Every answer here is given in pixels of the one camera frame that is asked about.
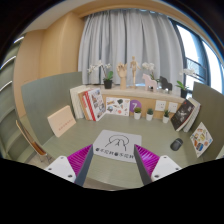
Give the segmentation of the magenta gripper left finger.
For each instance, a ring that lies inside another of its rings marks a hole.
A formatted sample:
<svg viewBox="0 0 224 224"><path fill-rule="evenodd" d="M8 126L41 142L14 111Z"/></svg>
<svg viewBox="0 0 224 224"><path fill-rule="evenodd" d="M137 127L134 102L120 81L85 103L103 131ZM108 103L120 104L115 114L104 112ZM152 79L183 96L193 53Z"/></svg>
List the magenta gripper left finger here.
<svg viewBox="0 0 224 224"><path fill-rule="evenodd" d="M46 171L82 186L93 157L93 145L86 146L70 156L59 156Z"/></svg>

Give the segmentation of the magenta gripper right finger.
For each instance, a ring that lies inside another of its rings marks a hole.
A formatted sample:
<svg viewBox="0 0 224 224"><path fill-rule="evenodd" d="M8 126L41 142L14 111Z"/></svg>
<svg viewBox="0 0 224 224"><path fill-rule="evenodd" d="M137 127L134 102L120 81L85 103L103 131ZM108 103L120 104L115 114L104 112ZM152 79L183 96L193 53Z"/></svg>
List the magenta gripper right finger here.
<svg viewBox="0 0 224 224"><path fill-rule="evenodd" d="M134 145L134 156L143 185L181 170L167 155L158 156L137 144Z"/></svg>

